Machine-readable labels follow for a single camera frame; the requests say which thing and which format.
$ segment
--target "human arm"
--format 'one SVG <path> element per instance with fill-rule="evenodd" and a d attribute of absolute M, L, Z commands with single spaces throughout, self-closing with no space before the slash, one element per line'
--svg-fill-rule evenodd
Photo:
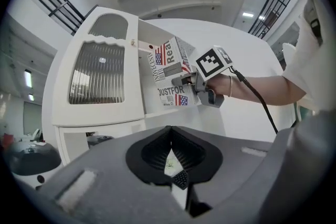
<path fill-rule="evenodd" d="M 246 78 L 248 82 L 259 92 L 266 104 L 286 105 L 300 100 L 306 93 L 291 81 L 283 76 L 272 76 L 263 78 Z M 208 87 L 213 89 L 216 94 L 230 94 L 230 77 L 218 74 L 208 80 Z M 260 102 L 249 88 L 232 76 L 232 97 Z"/>

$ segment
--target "white t-shirt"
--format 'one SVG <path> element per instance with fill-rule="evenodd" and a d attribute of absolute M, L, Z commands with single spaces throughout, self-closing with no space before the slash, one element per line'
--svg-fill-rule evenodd
<path fill-rule="evenodd" d="M 313 98 L 320 110 L 336 109 L 336 28 L 327 0 L 314 0 L 321 25 L 319 46 L 310 25 L 301 15 L 299 39 L 292 62 L 282 76 Z"/>

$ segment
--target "white cube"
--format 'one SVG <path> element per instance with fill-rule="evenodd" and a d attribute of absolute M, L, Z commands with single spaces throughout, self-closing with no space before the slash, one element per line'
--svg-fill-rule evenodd
<path fill-rule="evenodd" d="M 223 72 L 233 65 L 232 60 L 225 50 L 220 46 L 212 46 L 207 49 L 197 60 L 197 71 L 204 81 Z"/>

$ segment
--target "hand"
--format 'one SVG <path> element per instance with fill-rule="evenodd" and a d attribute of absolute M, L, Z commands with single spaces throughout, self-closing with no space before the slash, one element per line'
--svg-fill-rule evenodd
<path fill-rule="evenodd" d="M 207 86 L 216 94 L 229 95 L 230 77 L 223 74 L 217 74 L 207 81 Z"/>

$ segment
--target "red object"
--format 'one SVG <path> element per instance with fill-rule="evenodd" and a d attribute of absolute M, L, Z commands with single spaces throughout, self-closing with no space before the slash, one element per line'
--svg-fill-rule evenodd
<path fill-rule="evenodd" d="M 4 134 L 4 138 L 2 139 L 2 147 L 6 150 L 10 145 L 14 143 L 14 135 L 12 134 Z"/>

